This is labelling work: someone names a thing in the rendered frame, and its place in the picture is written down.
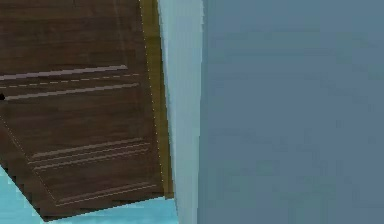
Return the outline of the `dark brown wooden door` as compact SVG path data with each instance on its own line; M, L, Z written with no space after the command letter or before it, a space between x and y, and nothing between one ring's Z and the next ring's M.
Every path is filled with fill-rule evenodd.
M159 0L0 0L0 166L46 221L172 198Z

